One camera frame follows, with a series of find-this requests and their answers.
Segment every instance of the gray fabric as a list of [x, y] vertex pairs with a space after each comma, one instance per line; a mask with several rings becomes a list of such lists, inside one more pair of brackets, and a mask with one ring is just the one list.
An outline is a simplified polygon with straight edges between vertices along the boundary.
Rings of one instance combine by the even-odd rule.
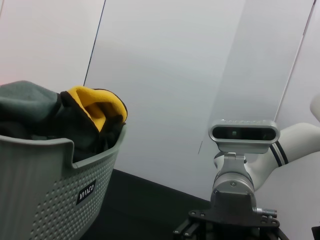
[[29, 81], [16, 81], [0, 86], [1, 115], [38, 123], [50, 114], [57, 102], [57, 93]]

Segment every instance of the dark floor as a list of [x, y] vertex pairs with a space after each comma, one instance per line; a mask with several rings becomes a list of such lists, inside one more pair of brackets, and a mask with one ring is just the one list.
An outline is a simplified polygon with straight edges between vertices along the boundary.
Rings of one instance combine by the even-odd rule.
[[99, 216], [81, 240], [171, 240], [192, 209], [210, 202], [113, 170]]

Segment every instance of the white panel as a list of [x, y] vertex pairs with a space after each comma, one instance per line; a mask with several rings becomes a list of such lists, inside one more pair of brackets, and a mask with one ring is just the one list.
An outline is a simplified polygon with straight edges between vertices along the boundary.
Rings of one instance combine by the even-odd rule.
[[[214, 100], [216, 119], [273, 120], [314, 0], [247, 0]], [[205, 132], [199, 157], [218, 148]]]
[[[320, 127], [310, 112], [312, 98], [320, 93], [319, 30], [317, 1], [276, 120], [281, 129], [303, 122]], [[263, 207], [278, 209], [280, 227], [290, 240], [313, 239], [311, 228], [320, 226], [319, 159], [317, 152], [278, 168], [256, 193]]]
[[86, 86], [115, 92], [128, 131], [115, 168], [202, 198], [197, 154], [244, 0], [107, 0]]
[[0, 84], [28, 80], [53, 91], [82, 85], [104, 0], [5, 0]]

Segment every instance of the camera lens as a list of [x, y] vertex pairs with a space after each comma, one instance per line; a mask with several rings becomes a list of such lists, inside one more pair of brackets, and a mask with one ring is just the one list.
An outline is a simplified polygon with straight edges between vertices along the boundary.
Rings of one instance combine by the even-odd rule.
[[212, 130], [216, 139], [238, 139], [272, 141], [276, 138], [276, 131], [269, 127], [233, 127], [218, 126]]

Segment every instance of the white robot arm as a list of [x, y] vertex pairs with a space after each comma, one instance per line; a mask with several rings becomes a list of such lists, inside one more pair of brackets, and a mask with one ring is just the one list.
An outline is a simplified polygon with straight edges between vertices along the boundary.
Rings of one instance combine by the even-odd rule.
[[[310, 110], [320, 121], [320, 94], [312, 100]], [[244, 167], [256, 191], [274, 169], [315, 152], [320, 152], [320, 127], [298, 123], [283, 129], [278, 142], [271, 145], [267, 153], [259, 154], [256, 161], [247, 162]], [[214, 164], [220, 171], [224, 156], [215, 158]]]

